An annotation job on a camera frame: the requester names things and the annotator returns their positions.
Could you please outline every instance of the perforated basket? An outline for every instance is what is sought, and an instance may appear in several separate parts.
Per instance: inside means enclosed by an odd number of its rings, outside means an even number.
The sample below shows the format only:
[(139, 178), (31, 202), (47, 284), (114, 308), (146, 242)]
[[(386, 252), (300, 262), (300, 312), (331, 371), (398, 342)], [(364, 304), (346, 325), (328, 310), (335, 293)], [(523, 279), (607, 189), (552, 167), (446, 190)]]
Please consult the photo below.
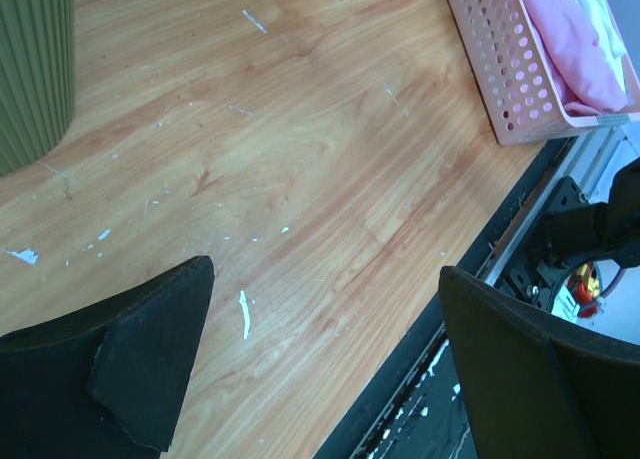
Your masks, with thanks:
[(449, 0), (501, 144), (570, 137), (640, 121), (640, 84), (622, 59), (629, 102), (619, 114), (571, 117), (553, 87), (522, 0)]

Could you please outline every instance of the green trash bin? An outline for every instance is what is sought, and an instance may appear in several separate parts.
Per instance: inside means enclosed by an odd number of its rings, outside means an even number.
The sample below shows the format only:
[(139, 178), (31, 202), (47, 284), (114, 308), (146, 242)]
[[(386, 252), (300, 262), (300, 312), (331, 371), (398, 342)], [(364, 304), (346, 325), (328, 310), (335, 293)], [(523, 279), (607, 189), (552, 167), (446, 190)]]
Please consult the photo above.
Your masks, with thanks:
[(73, 0), (0, 0), (0, 176), (64, 136), (75, 105)]

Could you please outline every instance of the wooden table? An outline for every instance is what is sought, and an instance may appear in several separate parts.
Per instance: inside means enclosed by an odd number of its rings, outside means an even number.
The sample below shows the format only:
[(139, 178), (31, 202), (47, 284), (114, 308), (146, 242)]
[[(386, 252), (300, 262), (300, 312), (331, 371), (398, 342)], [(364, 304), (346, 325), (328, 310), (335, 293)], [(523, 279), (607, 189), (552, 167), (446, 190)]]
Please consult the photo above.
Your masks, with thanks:
[(76, 2), (74, 123), (0, 179), (39, 255), (0, 334), (208, 254), (168, 457), (312, 456), (540, 146), (495, 142), (446, 0)]

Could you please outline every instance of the screw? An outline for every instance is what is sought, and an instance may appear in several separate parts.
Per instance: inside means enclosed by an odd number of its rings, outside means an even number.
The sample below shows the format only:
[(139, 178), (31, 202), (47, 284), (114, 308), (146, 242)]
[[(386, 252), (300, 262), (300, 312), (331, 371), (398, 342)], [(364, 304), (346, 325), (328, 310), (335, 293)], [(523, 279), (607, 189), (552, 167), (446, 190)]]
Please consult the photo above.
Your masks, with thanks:
[(535, 299), (540, 295), (540, 288), (538, 286), (527, 286), (527, 297), (529, 299)]

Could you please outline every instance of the folded fabric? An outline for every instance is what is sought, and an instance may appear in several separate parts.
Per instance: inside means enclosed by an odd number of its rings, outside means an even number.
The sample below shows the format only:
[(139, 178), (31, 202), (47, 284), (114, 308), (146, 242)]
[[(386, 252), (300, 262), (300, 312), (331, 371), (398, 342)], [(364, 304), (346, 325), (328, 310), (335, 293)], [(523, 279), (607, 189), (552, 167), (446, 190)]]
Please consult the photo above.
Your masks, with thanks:
[(599, 47), (609, 67), (613, 69), (618, 85), (624, 90), (624, 72), (621, 57), (627, 54), (624, 43), (618, 36), (606, 0), (576, 0), (589, 21), (598, 32)]
[(523, 2), (538, 30), (536, 39), (558, 73), (554, 82), (565, 110), (574, 114), (620, 111), (627, 97), (599, 48), (598, 32), (576, 0)]

